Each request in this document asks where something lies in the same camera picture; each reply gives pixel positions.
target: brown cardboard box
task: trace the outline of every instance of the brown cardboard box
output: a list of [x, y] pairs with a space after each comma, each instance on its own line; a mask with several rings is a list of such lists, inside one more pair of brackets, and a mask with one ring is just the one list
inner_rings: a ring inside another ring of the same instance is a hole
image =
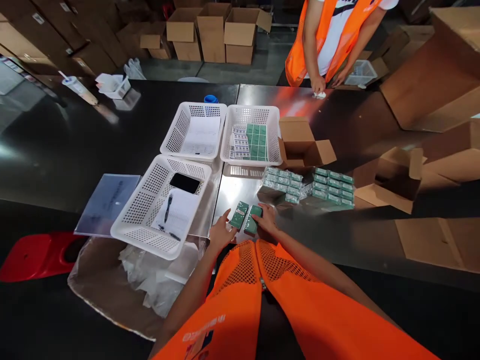
[[33, 2], [73, 51], [87, 43], [72, 24], [72, 19], [76, 15], [67, 3], [60, 0], [33, 0]]
[[70, 55], [73, 52], [70, 45], [59, 35], [47, 19], [38, 12], [24, 15], [12, 21], [11, 24], [20, 34], [47, 56], [56, 54]]
[[224, 27], [231, 9], [229, 3], [210, 2], [196, 17], [203, 60], [207, 63], [225, 62]]
[[424, 168], [454, 182], [480, 179], [480, 124], [465, 122], [421, 143]]
[[148, 34], [151, 25], [149, 22], [131, 22], [122, 30], [116, 33], [122, 47], [125, 49], [128, 57], [148, 59], [149, 53], [140, 47], [140, 39], [143, 34]]
[[380, 89], [403, 129], [443, 132], [480, 113], [480, 6], [431, 14], [435, 35]]
[[140, 47], [148, 49], [154, 59], [171, 59], [172, 45], [167, 41], [167, 23], [157, 21], [151, 24], [148, 34], [140, 37]]
[[85, 39], [100, 45], [117, 67], [122, 67], [129, 60], [119, 40], [101, 14], [79, 16], [73, 24]]
[[420, 190], [421, 148], [405, 151], [399, 147], [353, 170], [355, 196], [376, 207], [391, 205], [411, 214]]
[[201, 7], [182, 7], [175, 10], [166, 22], [166, 36], [173, 42], [178, 60], [202, 61], [197, 16]]
[[0, 22], [15, 21], [24, 15], [33, 14], [37, 10], [29, 0], [0, 1]]
[[399, 26], [368, 59], [372, 62], [381, 58], [390, 73], [394, 73], [434, 32], [434, 27], [429, 25]]
[[278, 138], [281, 169], [322, 166], [337, 160], [329, 140], [315, 141], [308, 118], [288, 116], [280, 119], [281, 138]]
[[395, 220], [407, 259], [480, 272], [480, 218]]
[[233, 8], [230, 11], [223, 37], [227, 63], [252, 63], [257, 26], [269, 33], [272, 17], [258, 8]]
[[103, 49], [94, 43], [90, 43], [83, 49], [72, 54], [75, 60], [87, 75], [97, 77], [101, 73], [113, 74], [117, 69], [114, 62], [103, 51]]

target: red plastic object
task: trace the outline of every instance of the red plastic object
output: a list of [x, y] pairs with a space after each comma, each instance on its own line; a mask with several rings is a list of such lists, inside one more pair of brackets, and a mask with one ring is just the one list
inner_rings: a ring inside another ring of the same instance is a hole
[[84, 236], [52, 232], [22, 237], [0, 268], [0, 281], [14, 283], [69, 273], [74, 262], [64, 258], [69, 245]]

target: hand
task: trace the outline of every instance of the hand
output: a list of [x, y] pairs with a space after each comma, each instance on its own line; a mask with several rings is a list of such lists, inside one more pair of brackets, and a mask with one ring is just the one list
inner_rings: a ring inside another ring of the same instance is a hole
[[338, 76], [336, 77], [335, 81], [332, 84], [333, 88], [336, 88], [338, 85], [341, 85], [344, 81], [347, 75], [349, 74], [349, 70], [346, 67], [338, 73]]
[[325, 79], [320, 75], [310, 78], [311, 89], [315, 94], [320, 94], [325, 90]]
[[260, 206], [263, 210], [262, 217], [258, 217], [257, 215], [252, 215], [251, 217], [258, 223], [258, 225], [260, 225], [263, 230], [270, 235], [273, 235], [279, 230], [277, 224], [275, 223], [275, 209], [272, 206], [261, 202], [258, 203], [258, 206]]
[[210, 228], [210, 245], [208, 248], [213, 247], [218, 252], [222, 251], [222, 249], [234, 239], [235, 234], [239, 231], [235, 227], [232, 227], [231, 230], [228, 231], [225, 226], [225, 223], [229, 220], [227, 217], [230, 210], [231, 209], [225, 211], [215, 225]]

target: orange safety vest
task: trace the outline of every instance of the orange safety vest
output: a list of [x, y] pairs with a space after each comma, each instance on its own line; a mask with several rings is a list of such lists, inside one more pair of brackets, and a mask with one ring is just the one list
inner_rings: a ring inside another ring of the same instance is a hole
[[[333, 56], [330, 67], [328, 68], [328, 72], [326, 73], [325, 81], [327, 83], [334, 77], [340, 66], [350, 54], [350, 51], [352, 51], [352, 48], [357, 42], [360, 27], [369, 17], [369, 15], [377, 8], [380, 1], [381, 0], [358, 0], [345, 24], [345, 27], [343, 28], [340, 42], [338, 43], [335, 55]], [[336, 4], [337, 0], [324, 0], [323, 2], [320, 24], [318, 24], [318, 30], [316, 31], [315, 36], [317, 56], [319, 55], [320, 50], [325, 43], [325, 39], [327, 38], [327, 34], [329, 33], [330, 21], [332, 20]], [[296, 39], [285, 61], [286, 79], [288, 80], [290, 86], [293, 87], [299, 87], [307, 75], [307, 67], [305, 65], [304, 57], [303, 33], [308, 5], [309, 0], [305, 0], [301, 10]]]
[[263, 240], [244, 241], [228, 253], [205, 303], [154, 360], [254, 360], [264, 286], [307, 360], [438, 360], [376, 313], [317, 280], [281, 245]]

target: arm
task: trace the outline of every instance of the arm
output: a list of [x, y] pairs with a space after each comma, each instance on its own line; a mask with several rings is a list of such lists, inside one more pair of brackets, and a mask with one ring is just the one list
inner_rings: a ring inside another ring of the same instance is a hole
[[364, 305], [400, 329], [400, 327], [338, 267], [299, 243], [287, 233], [279, 230], [275, 224], [275, 210], [273, 207], [266, 204], [258, 205], [263, 209], [263, 216], [258, 217], [253, 215], [254, 220], [258, 222], [263, 230], [271, 234], [305, 270], [321, 282]]
[[333, 87], [337, 87], [341, 83], [345, 81], [345, 78], [350, 72], [350, 69], [354, 66], [355, 61], [360, 56], [360, 53], [365, 49], [365, 46], [372, 38], [373, 34], [377, 30], [380, 25], [380, 22], [384, 18], [385, 13], [387, 10], [383, 10], [380, 7], [377, 7], [375, 10], [372, 11], [369, 17], [363, 22], [360, 27], [360, 32], [358, 33], [358, 39], [353, 46], [350, 55], [348, 56], [348, 60], [346, 62], [345, 67], [342, 71], [338, 74], [335, 82], [333, 83]]
[[153, 358], [187, 322], [187, 320], [205, 302], [212, 270], [222, 249], [234, 238], [237, 229], [227, 231], [225, 222], [230, 212], [228, 209], [210, 229], [210, 245], [197, 264], [195, 270], [173, 303], [155, 345], [151, 349], [149, 359]]
[[311, 0], [308, 2], [302, 34], [305, 66], [314, 93], [321, 93], [325, 90], [325, 79], [320, 76], [319, 64], [317, 61], [319, 54], [317, 52], [316, 39], [323, 8], [324, 3], [322, 1]]

